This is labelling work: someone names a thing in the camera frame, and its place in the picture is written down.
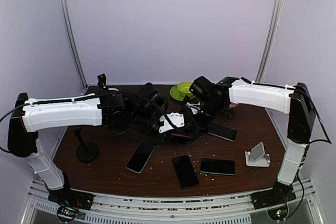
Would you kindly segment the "black phone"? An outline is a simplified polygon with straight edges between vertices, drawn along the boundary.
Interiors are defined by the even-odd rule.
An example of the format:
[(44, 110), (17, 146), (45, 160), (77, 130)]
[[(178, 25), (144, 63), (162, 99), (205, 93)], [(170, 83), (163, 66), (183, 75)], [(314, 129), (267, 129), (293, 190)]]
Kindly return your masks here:
[(182, 189), (189, 189), (199, 185), (196, 172), (187, 155), (174, 157), (172, 163)]
[(171, 138), (172, 140), (174, 141), (193, 141), (195, 140), (194, 137), (191, 137), (191, 136), (186, 136), (186, 135), (183, 135), (183, 134), (180, 134), (180, 133), (171, 133)]

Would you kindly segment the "red patterned bowl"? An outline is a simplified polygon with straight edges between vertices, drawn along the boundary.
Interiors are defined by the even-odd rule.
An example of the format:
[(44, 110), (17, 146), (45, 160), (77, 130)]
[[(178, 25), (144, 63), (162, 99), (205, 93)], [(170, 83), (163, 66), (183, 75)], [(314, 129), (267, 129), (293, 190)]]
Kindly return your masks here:
[(234, 109), (234, 108), (236, 108), (236, 107), (238, 107), (238, 104), (237, 104), (237, 103), (231, 103), (231, 104), (229, 105), (229, 108), (230, 108), (230, 109)]

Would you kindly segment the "right aluminium frame post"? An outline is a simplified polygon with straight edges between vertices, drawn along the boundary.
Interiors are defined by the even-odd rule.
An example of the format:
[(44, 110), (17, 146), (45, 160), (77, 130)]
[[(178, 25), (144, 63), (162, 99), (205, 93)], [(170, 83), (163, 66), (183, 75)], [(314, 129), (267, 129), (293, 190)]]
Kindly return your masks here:
[(271, 55), (275, 45), (275, 36), (280, 22), (283, 2), (284, 0), (274, 0), (273, 3), (266, 42), (256, 77), (256, 81), (258, 82), (263, 82), (266, 78), (267, 70), (271, 60)]

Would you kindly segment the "white phone stand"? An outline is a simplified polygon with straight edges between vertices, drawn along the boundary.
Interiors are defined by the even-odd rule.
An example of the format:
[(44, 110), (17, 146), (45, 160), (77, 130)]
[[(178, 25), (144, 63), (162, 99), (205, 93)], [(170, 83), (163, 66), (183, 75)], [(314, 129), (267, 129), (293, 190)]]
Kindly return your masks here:
[(260, 142), (251, 151), (245, 152), (245, 163), (248, 167), (269, 167), (270, 156), (265, 152), (264, 143)]

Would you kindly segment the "blue phone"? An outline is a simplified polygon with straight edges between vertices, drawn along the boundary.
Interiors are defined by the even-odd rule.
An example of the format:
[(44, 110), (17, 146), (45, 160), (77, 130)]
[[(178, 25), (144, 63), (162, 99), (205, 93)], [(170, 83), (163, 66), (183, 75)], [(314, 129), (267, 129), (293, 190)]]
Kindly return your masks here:
[(233, 176), (236, 174), (236, 165), (232, 160), (202, 158), (199, 170), (206, 174)]

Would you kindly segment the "right circuit board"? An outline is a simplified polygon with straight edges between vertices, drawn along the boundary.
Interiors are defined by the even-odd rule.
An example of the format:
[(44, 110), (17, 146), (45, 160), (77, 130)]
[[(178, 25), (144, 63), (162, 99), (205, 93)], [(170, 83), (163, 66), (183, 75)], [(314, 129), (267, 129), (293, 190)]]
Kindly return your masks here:
[(281, 221), (286, 219), (288, 215), (288, 208), (287, 207), (278, 207), (273, 209), (267, 210), (268, 217), (273, 221)]

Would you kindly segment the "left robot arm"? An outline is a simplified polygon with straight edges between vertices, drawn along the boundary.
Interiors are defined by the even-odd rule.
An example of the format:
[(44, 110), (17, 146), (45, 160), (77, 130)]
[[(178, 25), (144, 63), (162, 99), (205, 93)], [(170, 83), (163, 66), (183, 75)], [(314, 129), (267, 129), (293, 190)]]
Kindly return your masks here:
[(65, 172), (45, 154), (39, 130), (64, 126), (103, 126), (124, 131), (132, 126), (147, 136), (176, 130), (166, 113), (167, 99), (151, 83), (137, 92), (108, 88), (79, 97), (33, 99), (21, 93), (9, 117), (7, 148), (1, 151), (21, 157), (45, 183), (49, 194), (64, 205), (76, 197)]

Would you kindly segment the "silver phone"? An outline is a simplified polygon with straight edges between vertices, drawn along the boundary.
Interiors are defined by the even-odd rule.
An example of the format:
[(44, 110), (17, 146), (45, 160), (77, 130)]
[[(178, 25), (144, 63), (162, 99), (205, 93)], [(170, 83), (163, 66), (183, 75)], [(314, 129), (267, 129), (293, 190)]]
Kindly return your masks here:
[(208, 130), (208, 134), (235, 142), (237, 140), (238, 131), (222, 125), (214, 125), (214, 127)]

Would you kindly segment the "tall black phone stand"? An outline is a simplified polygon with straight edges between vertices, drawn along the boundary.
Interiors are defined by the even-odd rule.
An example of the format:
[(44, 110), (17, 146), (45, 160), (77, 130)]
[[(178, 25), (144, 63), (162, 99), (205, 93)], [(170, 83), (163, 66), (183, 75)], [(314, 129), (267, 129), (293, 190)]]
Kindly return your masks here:
[(108, 86), (107, 86), (107, 83), (106, 83), (106, 80), (107, 80), (107, 77), (104, 73), (100, 74), (97, 76), (97, 79), (98, 79), (98, 88), (100, 91), (106, 91), (108, 90)]

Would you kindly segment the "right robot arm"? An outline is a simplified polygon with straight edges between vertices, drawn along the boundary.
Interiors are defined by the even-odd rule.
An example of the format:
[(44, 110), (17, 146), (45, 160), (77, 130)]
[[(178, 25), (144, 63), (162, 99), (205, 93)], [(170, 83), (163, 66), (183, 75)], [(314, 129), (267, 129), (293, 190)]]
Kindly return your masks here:
[(289, 116), (288, 146), (278, 173), (280, 183), (269, 192), (272, 203), (279, 204), (289, 196), (289, 188), (301, 166), (311, 140), (315, 121), (322, 122), (320, 114), (305, 83), (294, 86), (250, 81), (244, 77), (225, 77), (217, 83), (204, 76), (193, 81), (189, 90), (203, 102), (196, 118), (206, 127), (217, 113), (231, 104), (248, 104), (272, 109)]

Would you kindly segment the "front aluminium rail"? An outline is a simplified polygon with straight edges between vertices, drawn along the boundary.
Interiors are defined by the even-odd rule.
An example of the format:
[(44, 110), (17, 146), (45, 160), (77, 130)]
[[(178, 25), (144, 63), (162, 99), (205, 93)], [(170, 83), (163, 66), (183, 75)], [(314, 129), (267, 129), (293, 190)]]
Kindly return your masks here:
[[(314, 188), (303, 180), (305, 195), (300, 207), (285, 221), (272, 220), (272, 207), (256, 209), (251, 194), (197, 197), (132, 197), (86, 192), (93, 195), (89, 210), (80, 209), (70, 223), (324, 223)], [(33, 180), (19, 223), (62, 223), (58, 204), (48, 200), (44, 183)]]

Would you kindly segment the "green plate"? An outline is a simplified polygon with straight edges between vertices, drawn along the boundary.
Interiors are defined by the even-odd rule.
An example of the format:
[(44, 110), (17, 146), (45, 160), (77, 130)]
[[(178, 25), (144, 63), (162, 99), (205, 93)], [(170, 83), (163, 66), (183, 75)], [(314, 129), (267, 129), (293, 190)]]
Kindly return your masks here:
[(185, 97), (188, 97), (190, 99), (194, 99), (195, 98), (195, 95), (193, 93), (189, 93), (189, 94), (181, 94), (179, 93), (178, 89), (177, 89), (177, 86), (173, 86), (171, 89), (170, 89), (170, 96), (177, 100), (177, 101), (183, 101)]

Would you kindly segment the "short round black stand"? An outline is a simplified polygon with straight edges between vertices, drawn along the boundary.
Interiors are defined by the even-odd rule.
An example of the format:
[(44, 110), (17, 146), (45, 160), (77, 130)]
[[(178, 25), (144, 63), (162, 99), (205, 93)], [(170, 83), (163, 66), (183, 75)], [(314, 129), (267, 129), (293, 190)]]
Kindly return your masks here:
[(173, 143), (186, 145), (197, 140), (199, 136), (187, 136), (185, 133), (169, 131), (166, 133), (166, 138)]

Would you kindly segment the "aluminium frame post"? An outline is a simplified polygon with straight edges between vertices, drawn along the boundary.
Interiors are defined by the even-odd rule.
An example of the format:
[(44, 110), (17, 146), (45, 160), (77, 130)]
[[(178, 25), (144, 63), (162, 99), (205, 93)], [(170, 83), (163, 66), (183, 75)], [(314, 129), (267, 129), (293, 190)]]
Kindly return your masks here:
[(75, 41), (75, 37), (74, 37), (74, 32), (73, 32), (72, 25), (71, 25), (67, 0), (60, 0), (60, 5), (61, 5), (62, 15), (63, 15), (63, 19), (64, 19), (67, 39), (68, 39), (68, 42), (69, 42), (71, 56), (72, 56), (72, 58), (74, 60), (74, 64), (75, 64), (75, 69), (76, 69), (77, 75), (79, 77), (82, 89), (87, 90), (88, 84), (87, 84), (87, 81), (86, 81), (86, 78), (85, 78), (85, 75), (84, 75), (82, 64), (80, 62), (78, 49), (77, 49), (77, 45), (76, 45), (76, 41)]
[(256, 81), (258, 82), (263, 82), (266, 78), (267, 70), (271, 60), (271, 55), (275, 45), (275, 36), (280, 22), (283, 2), (284, 0), (274, 0), (273, 3), (266, 42), (256, 77)]

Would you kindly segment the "white-edged phone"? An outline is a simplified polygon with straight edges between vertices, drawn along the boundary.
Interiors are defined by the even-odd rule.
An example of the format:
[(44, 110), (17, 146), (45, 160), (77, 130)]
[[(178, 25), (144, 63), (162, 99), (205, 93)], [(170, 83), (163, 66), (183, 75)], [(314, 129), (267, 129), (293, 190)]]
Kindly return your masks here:
[(138, 174), (142, 173), (154, 150), (155, 146), (153, 144), (140, 142), (126, 164), (126, 168)]

